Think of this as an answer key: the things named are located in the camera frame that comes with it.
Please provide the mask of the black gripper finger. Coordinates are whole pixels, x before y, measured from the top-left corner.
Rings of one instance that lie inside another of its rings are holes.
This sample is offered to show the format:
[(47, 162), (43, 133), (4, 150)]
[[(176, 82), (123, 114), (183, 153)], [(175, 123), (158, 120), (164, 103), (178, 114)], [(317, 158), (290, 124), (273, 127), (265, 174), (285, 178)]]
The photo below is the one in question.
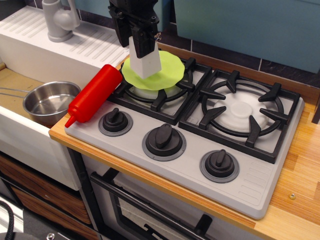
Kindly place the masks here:
[(116, 14), (112, 19), (120, 44), (122, 47), (127, 47), (129, 45), (129, 38), (132, 36), (130, 20), (123, 14)]
[(156, 24), (142, 27), (135, 25), (131, 29), (136, 56), (141, 59), (155, 50), (158, 39), (158, 27)]

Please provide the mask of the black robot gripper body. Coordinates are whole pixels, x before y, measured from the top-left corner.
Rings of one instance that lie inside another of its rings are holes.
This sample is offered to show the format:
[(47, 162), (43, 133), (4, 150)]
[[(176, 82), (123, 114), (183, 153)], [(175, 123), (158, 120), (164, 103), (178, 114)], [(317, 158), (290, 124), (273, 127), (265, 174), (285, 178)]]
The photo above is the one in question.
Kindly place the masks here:
[(157, 0), (110, 0), (108, 9), (117, 30), (138, 27), (147, 32), (157, 32), (160, 21), (154, 10), (157, 2)]

